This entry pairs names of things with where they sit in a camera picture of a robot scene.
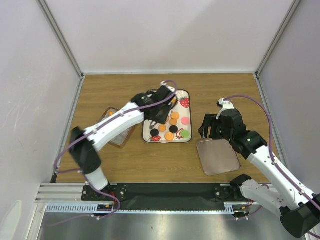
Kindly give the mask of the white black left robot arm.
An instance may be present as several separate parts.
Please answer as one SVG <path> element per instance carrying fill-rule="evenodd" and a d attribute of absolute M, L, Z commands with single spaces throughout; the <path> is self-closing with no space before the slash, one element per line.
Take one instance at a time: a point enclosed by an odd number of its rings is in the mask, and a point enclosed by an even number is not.
<path fill-rule="evenodd" d="M 110 194 L 110 183 L 101 168 L 98 152 L 115 137 L 140 123 L 165 124 L 178 104 L 178 91 L 163 81 L 159 89 L 137 94 L 122 109 L 95 125 L 72 130 L 68 151 L 98 200 L 105 200 Z"/>

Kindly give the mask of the steel slotted serving tongs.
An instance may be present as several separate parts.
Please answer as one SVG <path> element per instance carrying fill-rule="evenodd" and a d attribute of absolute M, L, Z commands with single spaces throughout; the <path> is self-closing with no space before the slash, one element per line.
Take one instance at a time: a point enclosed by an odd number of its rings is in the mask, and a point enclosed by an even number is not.
<path fill-rule="evenodd" d="M 153 130 L 157 125 L 159 124 L 159 122 L 157 121 L 152 121 L 149 125 L 149 129 Z"/>

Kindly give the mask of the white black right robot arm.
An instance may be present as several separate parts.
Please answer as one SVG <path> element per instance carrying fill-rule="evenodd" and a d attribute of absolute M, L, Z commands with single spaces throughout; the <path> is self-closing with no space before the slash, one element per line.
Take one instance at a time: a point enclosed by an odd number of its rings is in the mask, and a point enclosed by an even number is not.
<path fill-rule="evenodd" d="M 301 238 L 320 223 L 320 196 L 299 181 L 274 155 L 266 140 L 246 128 L 237 109 L 206 114 L 198 129 L 203 138 L 226 140 L 232 149 L 257 167 L 276 189 L 262 187 L 245 174 L 233 180 L 230 195 L 236 201 L 253 200 L 279 217 L 282 226 Z"/>

